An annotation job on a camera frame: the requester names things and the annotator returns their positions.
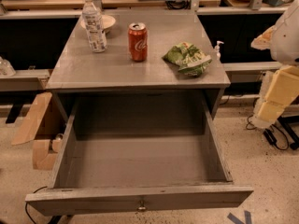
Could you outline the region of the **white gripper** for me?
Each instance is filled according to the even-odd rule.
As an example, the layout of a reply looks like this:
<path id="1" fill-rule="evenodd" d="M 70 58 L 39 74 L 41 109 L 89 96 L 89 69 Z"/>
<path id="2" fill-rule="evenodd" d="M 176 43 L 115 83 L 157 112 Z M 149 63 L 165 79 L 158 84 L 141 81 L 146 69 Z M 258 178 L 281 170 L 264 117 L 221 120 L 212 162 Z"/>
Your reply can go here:
<path id="1" fill-rule="evenodd" d="M 298 96 L 299 68 L 297 66 L 285 65 L 275 74 L 266 71 L 259 91 L 260 99 L 253 109 L 253 125 L 260 129 L 269 128 L 284 112 L 284 106 L 290 105 Z"/>

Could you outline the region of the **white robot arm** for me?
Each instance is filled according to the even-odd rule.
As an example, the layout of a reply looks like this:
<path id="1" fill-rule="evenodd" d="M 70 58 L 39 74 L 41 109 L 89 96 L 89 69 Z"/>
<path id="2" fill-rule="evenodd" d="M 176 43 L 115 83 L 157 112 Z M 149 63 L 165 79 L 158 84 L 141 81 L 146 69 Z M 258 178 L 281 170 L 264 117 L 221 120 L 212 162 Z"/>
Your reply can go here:
<path id="1" fill-rule="evenodd" d="M 254 107 L 252 123 L 264 129 L 299 96 L 299 0 L 294 0 L 276 24 L 250 45 L 269 49 L 272 59 L 282 64 L 276 72 L 266 73 Z"/>

